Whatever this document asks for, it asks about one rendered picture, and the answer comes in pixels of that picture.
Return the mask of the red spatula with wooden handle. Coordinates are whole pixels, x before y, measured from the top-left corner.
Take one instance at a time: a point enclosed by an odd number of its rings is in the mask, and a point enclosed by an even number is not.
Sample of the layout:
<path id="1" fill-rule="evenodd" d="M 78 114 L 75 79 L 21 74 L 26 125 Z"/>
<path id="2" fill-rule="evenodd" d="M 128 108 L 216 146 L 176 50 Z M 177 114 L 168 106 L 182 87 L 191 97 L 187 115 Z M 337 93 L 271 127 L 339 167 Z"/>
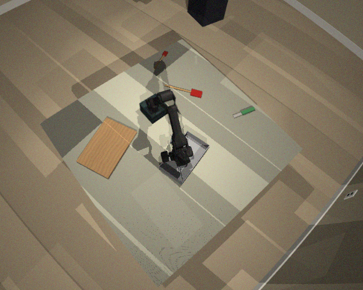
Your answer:
<path id="1" fill-rule="evenodd" d="M 191 96 L 194 96 L 194 97 L 198 97 L 198 98 L 201 98 L 202 96 L 202 91 L 198 91 L 198 90 L 195 90 L 195 89 L 192 89 L 192 91 L 188 91 L 188 90 L 185 90 L 185 89 L 181 89 L 181 88 L 176 88 L 176 87 L 173 87 L 173 86 L 169 86 L 169 85 L 164 85 L 164 86 L 167 86 L 167 87 L 170 87 L 170 88 L 174 88 L 174 89 L 178 89 L 178 90 L 181 90 L 181 91 L 186 91 L 186 92 L 190 92 Z"/>

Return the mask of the light brown wooden board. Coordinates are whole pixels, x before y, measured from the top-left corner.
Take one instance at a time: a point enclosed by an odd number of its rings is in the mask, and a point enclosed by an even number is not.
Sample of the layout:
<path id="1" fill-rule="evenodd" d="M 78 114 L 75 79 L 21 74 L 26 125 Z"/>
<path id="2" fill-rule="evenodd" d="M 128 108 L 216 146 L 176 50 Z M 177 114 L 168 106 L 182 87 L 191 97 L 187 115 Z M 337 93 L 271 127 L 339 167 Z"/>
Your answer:
<path id="1" fill-rule="evenodd" d="M 108 179 L 136 133 L 136 130 L 106 117 L 77 162 Z"/>

